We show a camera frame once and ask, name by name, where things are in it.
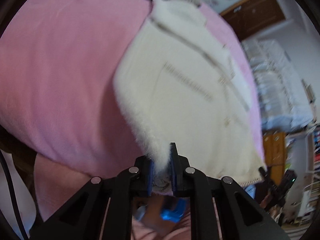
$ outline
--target wooden cabinet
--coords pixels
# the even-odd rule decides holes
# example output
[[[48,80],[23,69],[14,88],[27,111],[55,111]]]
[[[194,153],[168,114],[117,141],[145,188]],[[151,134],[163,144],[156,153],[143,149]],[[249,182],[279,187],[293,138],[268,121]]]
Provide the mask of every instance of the wooden cabinet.
[[[243,0],[221,15],[240,41],[285,19],[276,0]]]
[[[285,148],[286,133],[276,133],[263,137],[265,162],[271,167],[271,179],[279,185],[284,174],[285,161],[287,158]]]

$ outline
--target metal rivet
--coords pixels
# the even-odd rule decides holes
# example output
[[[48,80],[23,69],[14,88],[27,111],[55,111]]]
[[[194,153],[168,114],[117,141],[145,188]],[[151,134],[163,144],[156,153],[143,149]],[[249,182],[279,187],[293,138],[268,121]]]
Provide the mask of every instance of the metal rivet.
[[[187,167],[186,168],[186,173],[194,174],[195,172],[196,172],[195,168],[192,168],[192,167]]]
[[[134,166],[129,169],[130,173],[137,173],[138,171],[139,171],[139,168]]]
[[[99,184],[100,181],[101,181],[101,178],[100,178],[100,177],[93,177],[93,178],[91,179],[91,183],[92,183],[92,184]]]
[[[231,184],[233,182],[233,179],[228,177],[228,176],[223,177],[222,180],[223,180],[224,183],[227,183],[227,184]]]

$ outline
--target white sweater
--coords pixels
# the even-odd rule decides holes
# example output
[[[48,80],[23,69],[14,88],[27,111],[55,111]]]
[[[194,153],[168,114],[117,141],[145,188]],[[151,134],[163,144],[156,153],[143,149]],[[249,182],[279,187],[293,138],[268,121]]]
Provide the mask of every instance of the white sweater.
[[[260,180],[265,164],[248,124],[250,90],[230,52],[193,4],[153,3],[116,71],[114,89],[155,172],[166,169],[175,142],[207,176],[228,175],[241,185]]]

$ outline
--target black cable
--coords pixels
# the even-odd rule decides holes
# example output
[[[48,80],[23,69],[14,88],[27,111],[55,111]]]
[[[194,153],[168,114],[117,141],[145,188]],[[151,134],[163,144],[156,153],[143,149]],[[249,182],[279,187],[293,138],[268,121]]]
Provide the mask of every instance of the black cable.
[[[26,233],[26,230],[24,229],[24,226],[23,226],[23,223],[22,223],[22,219],[21,219],[21,216],[20,216],[20,213],[19,213],[19,208],[18,208],[18,204],[17,204],[16,194],[14,192],[14,187],[13,187],[11,174],[10,174],[7,162],[5,161],[5,158],[4,158],[1,150],[0,150],[0,163],[1,163],[1,166],[3,168],[5,178],[7,179],[10,198],[11,198],[12,207],[13,207],[13,212],[14,212],[14,215],[16,217],[20,232],[22,234],[23,239],[24,240],[28,240],[29,238],[28,238],[28,235]]]

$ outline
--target pink fleece fabric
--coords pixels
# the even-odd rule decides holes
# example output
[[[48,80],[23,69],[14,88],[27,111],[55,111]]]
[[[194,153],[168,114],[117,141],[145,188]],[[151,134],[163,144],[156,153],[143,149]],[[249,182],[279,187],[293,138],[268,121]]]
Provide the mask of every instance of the pink fleece fabric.
[[[142,155],[112,78],[150,10],[149,0],[28,0],[1,37],[0,124],[40,153],[34,175],[44,220],[91,176],[114,177]],[[251,87],[250,124],[263,158],[249,64],[230,26],[209,6],[200,10]]]

